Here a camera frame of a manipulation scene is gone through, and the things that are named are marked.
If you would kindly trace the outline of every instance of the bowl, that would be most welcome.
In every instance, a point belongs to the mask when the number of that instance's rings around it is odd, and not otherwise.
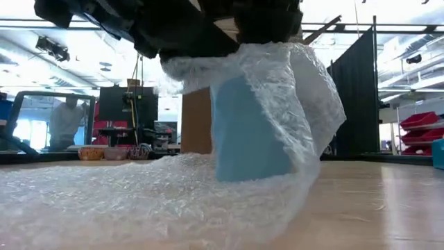
[[[132,147],[128,151],[128,157],[131,160],[148,160],[148,156],[152,151],[151,147],[147,144],[140,144],[137,147]]]
[[[106,148],[104,156],[106,160],[126,160],[128,149],[123,147]]]
[[[78,150],[78,157],[81,160],[101,160],[104,149],[98,147],[83,147]]]

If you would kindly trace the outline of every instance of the blue container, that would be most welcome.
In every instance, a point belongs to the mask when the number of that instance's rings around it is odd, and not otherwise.
[[[0,100],[0,120],[8,120],[11,113],[12,102],[6,100]]]
[[[433,142],[432,159],[435,168],[444,170],[444,139]]]
[[[284,144],[244,77],[211,87],[218,181],[248,181],[291,172]]]

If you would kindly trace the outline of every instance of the black curtain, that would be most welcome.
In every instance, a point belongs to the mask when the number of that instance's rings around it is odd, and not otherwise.
[[[379,152],[379,108],[373,28],[328,67],[347,116],[332,143],[338,156]]]

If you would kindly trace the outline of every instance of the computer monitor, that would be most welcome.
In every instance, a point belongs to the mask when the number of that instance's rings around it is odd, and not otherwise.
[[[177,122],[155,122],[155,130],[161,133],[170,133],[171,142],[178,142],[178,123]]]
[[[153,87],[101,87],[99,119],[101,121],[128,121],[133,127],[131,106],[126,101],[131,98],[139,117],[139,125],[154,128],[158,119],[159,96]]]

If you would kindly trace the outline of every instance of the workbench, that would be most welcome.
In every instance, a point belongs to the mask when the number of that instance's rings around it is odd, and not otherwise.
[[[69,161],[9,167],[27,171],[29,167],[124,163]],[[271,245],[247,249],[444,249],[444,171],[378,162],[322,162],[322,166],[306,206],[286,233]],[[91,249],[174,248],[168,242],[147,240]]]

